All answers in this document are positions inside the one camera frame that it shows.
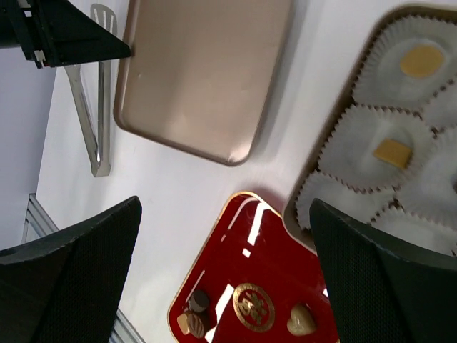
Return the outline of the metal serving tongs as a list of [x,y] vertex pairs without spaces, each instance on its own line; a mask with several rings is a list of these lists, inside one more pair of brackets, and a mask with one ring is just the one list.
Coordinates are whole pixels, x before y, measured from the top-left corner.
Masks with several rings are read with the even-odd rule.
[[81,78],[81,65],[66,66],[64,70],[74,99],[91,173],[96,178],[107,177],[111,171],[111,62],[98,63],[96,126],[92,124]]

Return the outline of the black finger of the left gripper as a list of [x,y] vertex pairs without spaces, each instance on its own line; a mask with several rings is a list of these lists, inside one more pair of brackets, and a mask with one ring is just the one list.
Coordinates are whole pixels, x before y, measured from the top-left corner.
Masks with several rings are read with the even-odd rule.
[[59,67],[123,59],[128,44],[97,24],[70,1],[35,1],[34,14],[44,66]]

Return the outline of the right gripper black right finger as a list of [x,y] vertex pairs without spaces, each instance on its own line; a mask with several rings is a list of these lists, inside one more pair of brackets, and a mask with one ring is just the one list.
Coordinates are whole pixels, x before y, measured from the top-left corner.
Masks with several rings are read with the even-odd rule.
[[456,258],[320,199],[310,224],[341,342],[455,342]]

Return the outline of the gold tin lid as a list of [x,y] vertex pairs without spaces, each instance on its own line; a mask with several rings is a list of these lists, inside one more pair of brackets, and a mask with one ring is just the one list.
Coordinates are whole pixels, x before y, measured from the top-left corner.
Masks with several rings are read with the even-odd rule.
[[142,138],[220,163],[247,160],[292,1],[131,1],[114,120]]

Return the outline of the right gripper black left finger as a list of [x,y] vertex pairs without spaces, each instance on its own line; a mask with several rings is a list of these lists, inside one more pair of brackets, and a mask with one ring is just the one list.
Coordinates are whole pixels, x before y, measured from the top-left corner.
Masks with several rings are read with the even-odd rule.
[[59,230],[76,242],[50,262],[1,250],[2,342],[107,342],[141,222],[137,196]]

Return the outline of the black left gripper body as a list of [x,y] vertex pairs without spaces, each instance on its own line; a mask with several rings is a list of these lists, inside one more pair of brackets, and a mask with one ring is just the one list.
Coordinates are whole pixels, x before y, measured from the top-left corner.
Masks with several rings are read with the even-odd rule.
[[1,1],[1,48],[21,47],[38,69],[53,67],[53,48],[42,1]]

